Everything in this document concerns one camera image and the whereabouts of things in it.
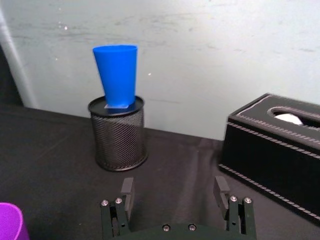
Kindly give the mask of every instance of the black tissue box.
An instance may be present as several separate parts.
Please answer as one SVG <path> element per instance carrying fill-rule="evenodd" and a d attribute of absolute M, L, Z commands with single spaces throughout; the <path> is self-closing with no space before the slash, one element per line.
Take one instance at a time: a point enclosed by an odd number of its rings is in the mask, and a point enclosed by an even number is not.
<path fill-rule="evenodd" d="M 219 167 L 319 224 L 320 106 L 265 94 L 233 112 Z"/>

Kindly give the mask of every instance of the white wall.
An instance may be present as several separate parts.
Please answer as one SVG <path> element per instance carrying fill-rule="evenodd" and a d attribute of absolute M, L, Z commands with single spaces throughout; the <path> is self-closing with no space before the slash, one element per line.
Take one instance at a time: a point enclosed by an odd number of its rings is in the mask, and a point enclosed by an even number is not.
<path fill-rule="evenodd" d="M 97 45 L 139 46 L 146 126 L 222 139 L 271 92 L 320 104 L 320 1 L 2 0 L 0 42 L 29 106 L 89 116 Z"/>

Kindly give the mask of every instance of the metal mesh cylinder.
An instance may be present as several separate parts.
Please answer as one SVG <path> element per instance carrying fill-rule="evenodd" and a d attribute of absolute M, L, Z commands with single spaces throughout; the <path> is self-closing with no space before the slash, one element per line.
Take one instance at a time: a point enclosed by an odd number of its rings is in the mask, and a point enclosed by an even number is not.
<path fill-rule="evenodd" d="M 104 169 L 129 170 L 147 158 L 143 104 L 139 97 L 136 97 L 134 106 L 124 110 L 105 109 L 105 103 L 97 104 L 97 99 L 89 104 L 95 136 L 95 157 Z"/>

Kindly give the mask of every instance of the screw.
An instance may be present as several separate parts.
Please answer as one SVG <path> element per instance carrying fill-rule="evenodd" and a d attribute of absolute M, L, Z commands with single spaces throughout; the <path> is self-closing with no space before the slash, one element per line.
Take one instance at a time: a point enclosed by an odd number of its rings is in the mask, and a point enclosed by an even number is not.
<path fill-rule="evenodd" d="M 102 206 L 107 206 L 108 204 L 109 204 L 108 200 L 103 200 L 103 201 L 101 202 L 101 205 L 102 205 Z"/>
<path fill-rule="evenodd" d="M 194 225 L 194 224 L 190 224 L 188 226 L 188 228 L 189 228 L 190 231 L 195 231 L 197 229 L 196 225 Z"/>
<path fill-rule="evenodd" d="M 166 225 L 163 225 L 163 226 L 162 226 L 162 230 L 165 231 L 165 232 L 169 232 L 170 226 L 167 225 L 167 224 L 166 224 Z"/>
<path fill-rule="evenodd" d="M 244 201 L 245 201 L 247 204 L 252 203 L 251 198 L 250 198 L 250 197 L 248 197 L 248 196 L 246 196 L 246 197 L 244 198 Z"/>
<path fill-rule="evenodd" d="M 230 200 L 231 200 L 232 202 L 235 202 L 235 201 L 238 200 L 238 198 L 237 198 L 236 196 L 233 196 L 233 195 L 232 195 L 232 196 L 230 197 Z"/>
<path fill-rule="evenodd" d="M 115 203 L 116 203 L 116 204 L 122 203 L 122 199 L 121 199 L 120 197 L 118 197 L 118 198 L 115 200 Z"/>

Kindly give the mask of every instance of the blue cup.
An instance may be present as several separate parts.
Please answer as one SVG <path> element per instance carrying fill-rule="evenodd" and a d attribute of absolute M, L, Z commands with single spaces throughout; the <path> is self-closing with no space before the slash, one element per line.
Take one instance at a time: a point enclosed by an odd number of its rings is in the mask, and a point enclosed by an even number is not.
<path fill-rule="evenodd" d="M 137 51 L 135 45 L 93 48 L 107 108 L 126 109 L 135 102 Z"/>

